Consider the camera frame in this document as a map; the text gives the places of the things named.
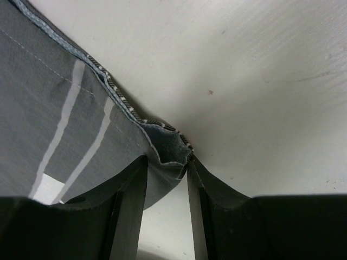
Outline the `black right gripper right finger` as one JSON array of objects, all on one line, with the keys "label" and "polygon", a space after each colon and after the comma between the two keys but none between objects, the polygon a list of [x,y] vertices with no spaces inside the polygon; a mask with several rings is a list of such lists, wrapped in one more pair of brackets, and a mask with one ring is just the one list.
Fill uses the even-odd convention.
[{"label": "black right gripper right finger", "polygon": [[196,259],[346,259],[346,195],[250,198],[188,163]]}]

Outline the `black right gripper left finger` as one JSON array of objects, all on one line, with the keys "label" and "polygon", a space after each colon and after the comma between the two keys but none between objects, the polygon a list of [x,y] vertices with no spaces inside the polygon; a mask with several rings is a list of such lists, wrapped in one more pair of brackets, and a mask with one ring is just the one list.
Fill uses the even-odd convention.
[{"label": "black right gripper left finger", "polygon": [[146,188],[142,155],[63,204],[2,197],[1,259],[135,259]]}]

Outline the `grey cloth placemat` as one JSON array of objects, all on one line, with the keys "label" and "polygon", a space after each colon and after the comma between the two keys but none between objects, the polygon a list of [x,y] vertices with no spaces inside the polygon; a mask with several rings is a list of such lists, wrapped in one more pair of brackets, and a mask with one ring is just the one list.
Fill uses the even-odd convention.
[{"label": "grey cloth placemat", "polygon": [[178,185],[192,146],[137,114],[109,72],[28,1],[1,1],[1,195],[65,203],[148,159],[145,207]]}]

